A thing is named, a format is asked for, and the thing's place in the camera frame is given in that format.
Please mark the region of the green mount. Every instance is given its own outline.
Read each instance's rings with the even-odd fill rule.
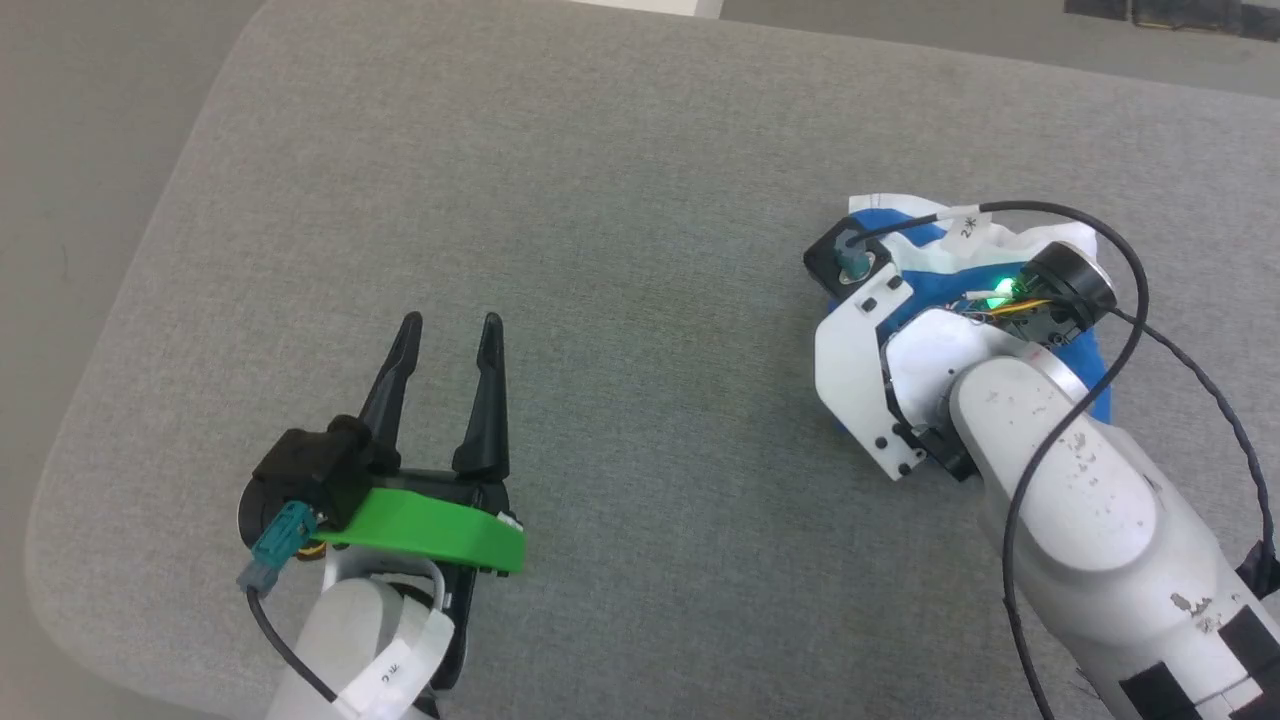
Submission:
[[[312,537],[499,573],[520,573],[525,566],[524,532],[484,510],[407,489],[374,488],[344,530]]]

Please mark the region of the gray carpet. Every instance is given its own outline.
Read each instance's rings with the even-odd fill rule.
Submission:
[[[1062,0],[724,0],[721,18],[1280,97],[1280,45],[1069,15]]]
[[[1211,363],[1272,466],[1280,388],[1256,380],[1280,320],[1258,290],[1280,266],[1258,233],[1277,222],[1258,151],[1276,117],[1263,97],[739,23],[276,0],[59,434],[28,542],[40,618],[122,684],[261,717],[280,661],[229,583],[247,468],[282,428],[358,406],[410,309],[430,322],[401,447],[438,466],[497,310],[530,555],[481,583],[454,717],[1027,717],[977,487],[895,486],[836,430],[801,249],[850,192],[1087,208],[1130,236],[1153,324]],[[1210,193],[1230,205],[1203,211]],[[1115,348],[1119,328],[1100,332]],[[1257,509],[1212,401],[1155,347],[1133,368],[1117,421],[1240,557]],[[104,569],[131,582],[83,583]],[[269,598],[285,637],[319,571]],[[1064,650],[1034,626],[1030,644],[1059,716],[1101,719]]]
[[[192,720],[74,665],[31,616],[27,511],[223,59],[261,0],[0,0],[0,715]]]

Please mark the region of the white cable tag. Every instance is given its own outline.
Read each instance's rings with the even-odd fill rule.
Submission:
[[[408,597],[390,644],[338,693],[347,720],[399,720],[431,680],[453,639],[453,620]]]
[[[938,241],[938,247],[957,258],[969,258],[979,246],[988,241],[991,232],[991,213],[960,215],[951,220],[947,234]]]

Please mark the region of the cable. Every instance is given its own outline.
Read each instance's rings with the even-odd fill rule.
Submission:
[[[436,565],[430,557],[422,557],[426,561],[428,571],[431,573],[431,585],[435,592],[431,593],[431,612],[444,612],[444,601],[448,596],[448,591],[444,584],[444,570]]]
[[[262,601],[259,597],[257,591],[250,588],[244,592],[244,594],[248,597],[248,611],[253,614],[253,619],[257,620],[257,626],[262,629],[262,634],[266,635],[266,642],[271,643],[275,652],[279,652],[280,657],[288,662],[289,667],[293,667],[293,671],[297,673],[298,676],[315,688],[325,702],[332,703],[338,700],[338,693],[329,689],[329,685],[324,684],[324,680],[312,673],[311,669],[307,667],[306,662],[302,662],[302,659],[293,652],[293,648],[291,648],[288,643],[280,638],[280,634],[275,632],[275,628],[271,626],[271,621],[266,619],[266,612],[262,611]]]
[[[1137,318],[1124,310],[1111,307],[1108,313],[1130,325],[1140,327],[1142,332],[1147,333],[1151,340],[1169,348],[1174,357],[1185,365],[1188,370],[1196,374],[1196,379],[1199,380],[1201,387],[1213,396],[1213,400],[1217,402],[1217,409],[1222,411],[1222,418],[1230,423],[1231,432],[1235,433],[1235,442],[1240,445],[1240,450],[1244,452],[1244,457],[1249,464],[1249,477],[1253,478],[1253,484],[1258,488],[1258,509],[1262,511],[1262,556],[1258,559],[1258,574],[1254,579],[1253,588],[1251,589],[1254,594],[1262,597],[1270,589],[1268,585],[1271,582],[1271,559],[1275,557],[1275,519],[1271,516],[1270,492],[1267,491],[1267,480],[1262,477],[1262,464],[1258,461],[1257,451],[1253,450],[1249,434],[1244,432],[1244,424],[1240,423],[1240,418],[1235,414],[1231,404],[1226,401],[1226,396],[1222,395],[1222,391],[1219,389],[1217,384],[1213,383],[1208,374],[1204,373],[1203,368],[1192,360],[1190,356],[1183,351],[1183,348],[1178,347],[1174,341],[1156,332],[1156,329],[1147,323],[1139,324]]]
[[[1014,313],[1021,313],[1023,310],[1030,310],[1032,307],[1039,307],[1041,305],[1047,305],[1052,302],[1051,300],[1028,300],[1027,302],[1011,302],[1009,305],[1001,305],[1000,307],[993,307],[987,313],[992,315],[1011,315]]]
[[[845,245],[852,247],[859,241],[870,237],[901,232],[943,219],[960,218],[978,213],[1000,213],[1005,210],[1048,213],[1089,225],[1094,232],[1107,238],[1107,241],[1110,241],[1111,245],[1120,251],[1120,255],[1124,256],[1130,270],[1133,272],[1133,279],[1138,292],[1138,309],[1134,314],[1137,324],[1134,324],[1133,331],[1129,333],[1124,346],[1120,348],[1120,354],[1116,356],[1115,363],[1112,363],[1107,372],[1102,375],[1098,384],[1093,386],[1093,389],[1085,393],[1085,396],[1076,402],[1056,425],[1053,425],[1053,429],[1048,432],[1044,439],[1041,441],[1039,446],[1032,454],[1032,459],[1027,462],[1027,468],[1023,469],[1021,477],[1018,479],[1014,495],[1009,500],[1009,514],[1005,518],[1005,537],[1004,543],[1001,544],[1000,568],[1001,574],[1004,575],[1004,603],[1005,611],[1009,615],[1009,630],[1014,637],[1014,648],[1018,651],[1018,660],[1021,662],[1023,674],[1027,675],[1027,685],[1030,689],[1032,698],[1036,701],[1036,707],[1039,710],[1039,714],[1044,720],[1053,720],[1053,710],[1048,706],[1048,698],[1044,697],[1044,688],[1041,685],[1039,676],[1036,674],[1036,665],[1032,662],[1030,651],[1027,647],[1027,637],[1023,633],[1021,615],[1018,612],[1018,600],[1015,597],[1014,584],[1014,538],[1018,533],[1018,514],[1023,507],[1023,501],[1027,498],[1027,489],[1030,487],[1032,478],[1036,475],[1036,470],[1044,460],[1048,450],[1053,447],[1053,442],[1061,437],[1064,432],[1066,432],[1076,418],[1083,415],[1089,406],[1093,405],[1093,401],[1097,400],[1098,396],[1102,395],[1102,391],[1105,391],[1116,379],[1120,370],[1123,370],[1129,363],[1129,357],[1133,356],[1133,351],[1137,350],[1138,341],[1142,340],[1142,327],[1147,324],[1147,310],[1151,305],[1151,291],[1147,287],[1147,270],[1142,266],[1142,260],[1138,259],[1138,254],[1134,251],[1133,246],[1129,245],[1129,241],[1126,241],[1124,236],[1116,231],[1111,229],[1111,227],[1102,220],[1076,210],[1075,208],[1059,205],[1056,202],[1041,202],[1037,200],[1009,200],[1001,202],[983,202],[977,206],[970,205],[963,208],[948,208],[932,215],[904,220],[883,228],[864,231],[849,238]]]
[[[311,547],[303,547],[297,552],[298,557],[305,557],[307,560],[324,557],[325,551],[329,548],[329,543],[317,543]]]

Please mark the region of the scuff mark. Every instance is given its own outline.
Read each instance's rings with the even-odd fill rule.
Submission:
[[[1093,700],[1101,701],[1102,696],[1100,696],[1098,691],[1094,689],[1093,683],[1089,680],[1089,676],[1084,674],[1084,670],[1076,667],[1075,674],[1079,675],[1080,680],[1084,680],[1084,685],[1080,685],[1078,683],[1071,683],[1071,687],[1092,697]]]
[[[1174,601],[1174,606],[1179,610],[1190,612],[1192,618],[1199,618],[1206,610],[1208,610],[1208,606],[1213,603],[1213,598],[1206,597],[1201,598],[1201,601],[1192,607],[1190,601],[1178,593],[1169,596],[1169,600]]]
[[[1216,633],[1222,626],[1222,616],[1213,615],[1212,618],[1206,615],[1196,621],[1196,629],[1204,633],[1206,635]]]
[[[1151,487],[1151,496],[1156,498],[1156,505],[1165,507],[1165,488],[1153,483],[1147,475],[1143,475],[1142,479],[1147,480],[1147,484]]]

